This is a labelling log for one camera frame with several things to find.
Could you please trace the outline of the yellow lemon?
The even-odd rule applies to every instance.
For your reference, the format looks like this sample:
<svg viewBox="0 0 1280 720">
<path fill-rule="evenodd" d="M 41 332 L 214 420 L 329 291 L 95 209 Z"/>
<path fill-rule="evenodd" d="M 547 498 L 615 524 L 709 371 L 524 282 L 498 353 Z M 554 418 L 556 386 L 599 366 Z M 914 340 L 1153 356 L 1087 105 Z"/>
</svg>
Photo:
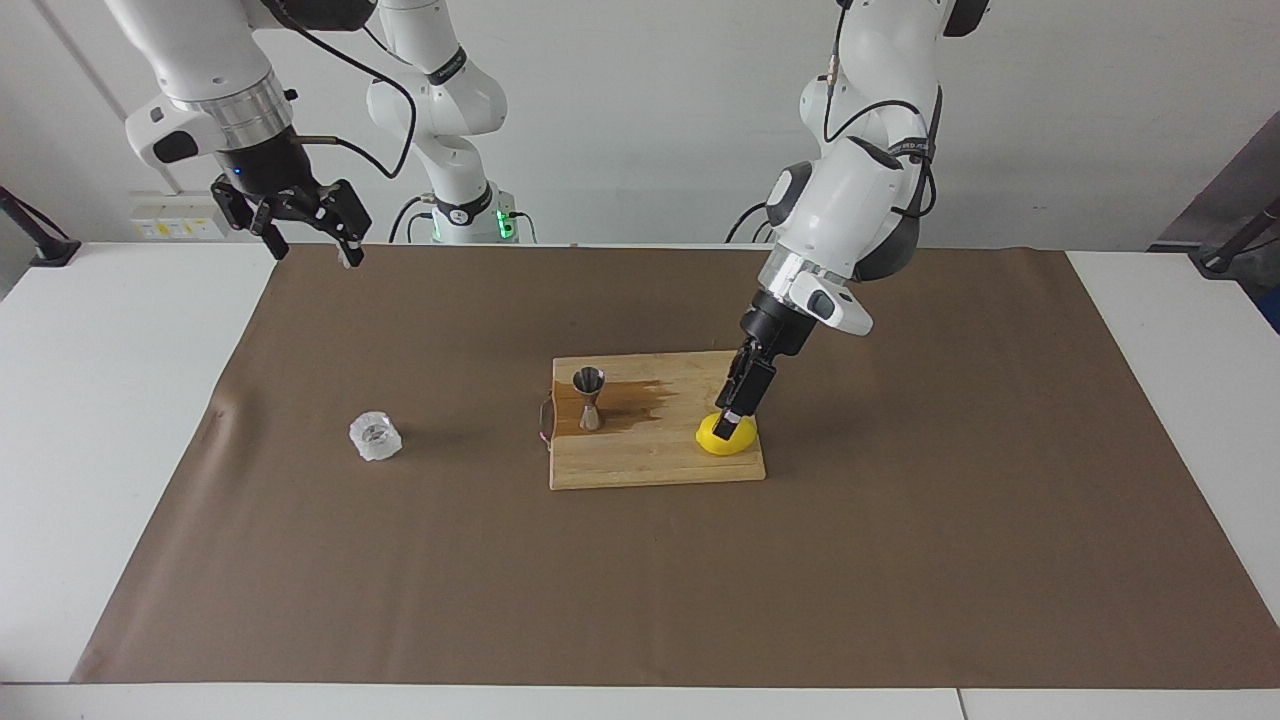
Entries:
<svg viewBox="0 0 1280 720">
<path fill-rule="evenodd" d="M 758 429 L 754 416 L 741 418 L 733 427 L 728 439 L 716 434 L 716 428 L 722 419 L 719 413 L 707 415 L 695 430 L 695 442 L 707 454 L 727 457 L 750 450 L 756 442 Z"/>
</svg>

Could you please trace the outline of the black clamp stand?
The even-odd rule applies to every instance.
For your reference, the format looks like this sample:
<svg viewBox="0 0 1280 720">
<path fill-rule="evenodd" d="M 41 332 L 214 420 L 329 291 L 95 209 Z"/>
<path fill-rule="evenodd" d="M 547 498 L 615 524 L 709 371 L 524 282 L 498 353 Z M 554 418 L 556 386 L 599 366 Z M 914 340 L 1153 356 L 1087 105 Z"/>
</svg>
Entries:
<svg viewBox="0 0 1280 720">
<path fill-rule="evenodd" d="M 1204 246 L 1190 254 L 1192 264 L 1208 279 L 1225 279 L 1238 258 L 1252 255 L 1280 242 L 1280 193 L 1252 215 L 1225 243 Z"/>
<path fill-rule="evenodd" d="M 73 240 L 56 222 L 4 184 L 0 184 L 0 211 L 35 243 L 36 255 L 29 260 L 32 268 L 65 266 L 82 247 L 81 241 Z"/>
</svg>

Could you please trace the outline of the white wall socket strip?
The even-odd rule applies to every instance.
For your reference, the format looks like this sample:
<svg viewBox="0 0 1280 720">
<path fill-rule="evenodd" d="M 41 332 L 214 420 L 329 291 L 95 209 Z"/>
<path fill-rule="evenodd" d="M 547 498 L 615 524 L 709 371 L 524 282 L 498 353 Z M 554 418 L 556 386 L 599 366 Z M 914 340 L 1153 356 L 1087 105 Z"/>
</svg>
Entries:
<svg viewBox="0 0 1280 720">
<path fill-rule="evenodd" d="M 131 192 L 131 224 L 140 240 L 223 242 L 232 236 L 221 209 L 207 195 Z"/>
</svg>

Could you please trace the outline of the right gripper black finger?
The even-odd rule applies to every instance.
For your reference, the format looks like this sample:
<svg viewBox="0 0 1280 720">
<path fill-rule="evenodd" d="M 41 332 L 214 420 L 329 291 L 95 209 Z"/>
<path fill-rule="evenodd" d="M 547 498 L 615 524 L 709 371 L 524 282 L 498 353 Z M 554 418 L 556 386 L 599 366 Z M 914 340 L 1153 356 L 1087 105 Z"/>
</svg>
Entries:
<svg viewBox="0 0 1280 720">
<path fill-rule="evenodd" d="M 233 231 L 247 232 L 260 240 L 276 261 L 288 255 L 289 245 L 275 227 L 273 204 L 269 199 L 257 204 L 251 202 L 250 197 L 234 187 L 225 176 L 219 176 L 211 183 L 210 192 Z"/>
<path fill-rule="evenodd" d="M 372 222 L 352 183 L 337 179 L 330 184 L 298 186 L 296 199 L 301 220 L 335 242 L 346 268 L 358 268 L 365 259 L 364 238 Z"/>
</svg>

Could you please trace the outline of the wooden cutting board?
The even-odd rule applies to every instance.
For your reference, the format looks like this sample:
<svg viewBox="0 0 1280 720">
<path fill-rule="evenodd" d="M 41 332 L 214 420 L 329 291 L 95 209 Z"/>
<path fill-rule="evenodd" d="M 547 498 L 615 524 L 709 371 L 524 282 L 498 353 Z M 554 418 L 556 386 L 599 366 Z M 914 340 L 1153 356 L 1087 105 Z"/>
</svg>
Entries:
<svg viewBox="0 0 1280 720">
<path fill-rule="evenodd" d="M 731 350 L 556 357 L 552 361 L 549 487 L 605 489 L 762 480 L 762 442 L 736 454 L 704 450 L 696 433 L 718 414 L 716 398 L 733 359 Z M 585 401 L 573 374 L 594 366 L 605 383 L 598 396 L 603 425 L 580 425 Z"/>
</svg>

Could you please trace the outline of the dark grey panel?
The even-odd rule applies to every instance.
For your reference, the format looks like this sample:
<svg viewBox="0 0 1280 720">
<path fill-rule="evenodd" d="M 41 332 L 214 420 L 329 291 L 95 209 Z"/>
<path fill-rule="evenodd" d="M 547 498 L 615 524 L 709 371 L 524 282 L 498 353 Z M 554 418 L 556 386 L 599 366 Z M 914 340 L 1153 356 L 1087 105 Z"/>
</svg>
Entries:
<svg viewBox="0 0 1280 720">
<path fill-rule="evenodd" d="M 1280 111 L 1151 243 L 1149 252 L 1185 252 L 1226 243 L 1280 196 Z"/>
</svg>

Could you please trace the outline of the brown paper table mat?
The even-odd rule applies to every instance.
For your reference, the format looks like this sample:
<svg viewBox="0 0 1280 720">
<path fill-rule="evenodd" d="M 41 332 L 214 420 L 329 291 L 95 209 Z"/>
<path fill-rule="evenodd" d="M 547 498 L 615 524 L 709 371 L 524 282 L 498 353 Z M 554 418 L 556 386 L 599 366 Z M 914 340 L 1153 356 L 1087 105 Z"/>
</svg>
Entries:
<svg viewBox="0 0 1280 720">
<path fill-rule="evenodd" d="M 1280 626 L 1062 252 L 923 250 L 765 479 L 554 491 L 556 357 L 733 350 L 760 252 L 275 265 L 72 678 L 1280 688 Z M 364 461 L 353 419 L 403 448 Z"/>
</svg>

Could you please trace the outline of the steel double jigger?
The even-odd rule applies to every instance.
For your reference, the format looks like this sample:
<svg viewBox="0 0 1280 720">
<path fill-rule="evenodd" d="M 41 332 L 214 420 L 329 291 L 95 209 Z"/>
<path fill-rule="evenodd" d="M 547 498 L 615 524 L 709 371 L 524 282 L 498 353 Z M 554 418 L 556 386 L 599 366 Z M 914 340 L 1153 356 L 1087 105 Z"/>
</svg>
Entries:
<svg viewBox="0 0 1280 720">
<path fill-rule="evenodd" d="M 588 433 L 598 432 L 603 427 L 598 400 L 604 386 L 605 373 L 596 366 L 581 366 L 573 374 L 572 387 L 582 404 L 579 427 Z"/>
</svg>

